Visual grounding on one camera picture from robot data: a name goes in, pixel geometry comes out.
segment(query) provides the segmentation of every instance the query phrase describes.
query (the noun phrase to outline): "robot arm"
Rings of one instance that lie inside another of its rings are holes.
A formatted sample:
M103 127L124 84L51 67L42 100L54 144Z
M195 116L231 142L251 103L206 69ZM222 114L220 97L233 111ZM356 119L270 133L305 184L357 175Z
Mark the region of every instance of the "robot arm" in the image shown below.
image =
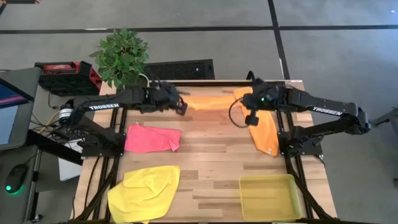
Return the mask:
M303 148L305 141L323 136L346 132L348 134L365 134L371 129L366 113L354 103L342 103L314 97L305 91L291 86L272 85L256 79L253 81L253 93L243 96L242 104L251 114L246 117L245 123L257 125L257 110L304 112L314 111L333 116L339 116L336 121L315 125L308 128L294 126L286 133L286 142L292 149Z
M82 156L119 156L123 154L125 136L115 133L112 128L103 128L84 114L87 111L125 108L151 113L175 110L184 115L187 104L183 102L177 89L167 82L156 87L132 87L114 95L78 96L68 100L60 110L60 124L66 130L83 131L85 140L79 142L83 148Z

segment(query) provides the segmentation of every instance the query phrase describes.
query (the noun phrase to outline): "yellow cloth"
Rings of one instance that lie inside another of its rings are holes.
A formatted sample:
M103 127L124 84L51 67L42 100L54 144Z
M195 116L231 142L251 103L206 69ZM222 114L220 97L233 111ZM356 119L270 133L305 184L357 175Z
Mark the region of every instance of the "yellow cloth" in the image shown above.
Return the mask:
M149 222L166 215L180 181L179 166L159 166L124 173L109 190L108 204L116 223Z
M243 97L245 93L252 93L252 88L243 87L236 89L234 91L235 99L237 100L240 97ZM250 115L250 111L243 105L242 112L244 117ZM250 125L249 130L257 149L271 156L277 156L279 142L275 122L274 119L272 119L271 112L259 110L257 111L256 116L259 118L259 124L257 126Z

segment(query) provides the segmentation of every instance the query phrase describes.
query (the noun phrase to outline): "yellow cable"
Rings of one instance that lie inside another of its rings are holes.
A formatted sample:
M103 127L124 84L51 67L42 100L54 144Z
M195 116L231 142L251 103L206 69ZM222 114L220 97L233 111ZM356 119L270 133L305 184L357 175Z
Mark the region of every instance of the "yellow cable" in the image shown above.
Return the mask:
M56 113L49 119L49 121L47 122L47 124L45 124L46 127L51 123L51 121L54 119L54 117L55 117L57 114L59 114L59 111L56 112ZM45 129L46 127L43 127L43 128L39 131L39 134L42 134L42 132L44 131L44 129Z

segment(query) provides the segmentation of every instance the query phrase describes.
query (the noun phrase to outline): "yellow plastic tray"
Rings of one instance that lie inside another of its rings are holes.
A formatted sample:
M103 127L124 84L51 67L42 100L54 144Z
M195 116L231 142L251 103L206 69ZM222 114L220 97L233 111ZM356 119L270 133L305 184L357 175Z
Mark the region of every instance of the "yellow plastic tray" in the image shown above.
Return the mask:
M239 188L245 221L296 220L302 217L292 175L242 177Z

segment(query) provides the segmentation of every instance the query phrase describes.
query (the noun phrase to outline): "towel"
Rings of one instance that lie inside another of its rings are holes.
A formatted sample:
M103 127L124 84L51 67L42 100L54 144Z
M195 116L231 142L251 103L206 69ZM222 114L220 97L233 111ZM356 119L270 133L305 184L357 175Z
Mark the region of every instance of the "towel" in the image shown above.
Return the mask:
M129 125L124 150L135 153L173 150L180 147L181 131L168 128Z
M252 88L244 87L234 91L236 99L243 97L245 93L252 93ZM242 112L243 116L245 117L250 114L250 111L247 110L243 105ZM274 119L272 119L271 112L259 110L257 111L256 116L259 118L259 124L257 126L249 126L249 131L254 140L256 148L271 156L277 156L279 142L276 125Z
M195 110L224 110L234 101L234 96L184 96L184 102Z
M179 166L159 166L124 173L109 190L108 205L116 223L144 222L166 215L180 182Z

